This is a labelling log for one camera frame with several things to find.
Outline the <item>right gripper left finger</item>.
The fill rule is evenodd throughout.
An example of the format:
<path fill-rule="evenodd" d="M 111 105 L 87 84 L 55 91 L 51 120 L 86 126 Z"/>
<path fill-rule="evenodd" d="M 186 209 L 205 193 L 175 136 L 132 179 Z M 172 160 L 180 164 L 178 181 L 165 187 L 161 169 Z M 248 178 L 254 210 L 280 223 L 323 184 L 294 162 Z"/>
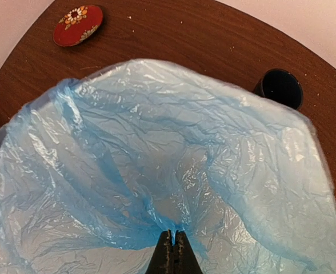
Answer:
<path fill-rule="evenodd" d="M 146 274 L 174 273 L 174 248 L 171 231 L 160 234 L 157 245 L 149 262 Z"/>

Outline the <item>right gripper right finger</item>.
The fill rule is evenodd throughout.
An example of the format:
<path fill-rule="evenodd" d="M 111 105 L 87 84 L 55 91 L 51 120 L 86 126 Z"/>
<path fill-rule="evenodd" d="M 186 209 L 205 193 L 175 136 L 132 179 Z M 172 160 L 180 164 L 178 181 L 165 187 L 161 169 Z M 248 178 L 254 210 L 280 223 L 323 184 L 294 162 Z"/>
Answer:
<path fill-rule="evenodd" d="M 173 273 L 202 274 L 202 270 L 184 231 L 176 232 L 173 253 Z"/>

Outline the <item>blue plastic trash bag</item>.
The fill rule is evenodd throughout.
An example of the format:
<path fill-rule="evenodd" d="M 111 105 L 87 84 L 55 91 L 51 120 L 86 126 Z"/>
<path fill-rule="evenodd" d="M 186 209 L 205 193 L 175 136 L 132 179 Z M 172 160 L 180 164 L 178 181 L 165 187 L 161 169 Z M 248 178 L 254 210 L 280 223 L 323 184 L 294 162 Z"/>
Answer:
<path fill-rule="evenodd" d="M 61 81 L 0 128 L 0 273 L 144 273 L 167 230 L 204 273 L 336 273 L 311 121 L 136 59 Z"/>

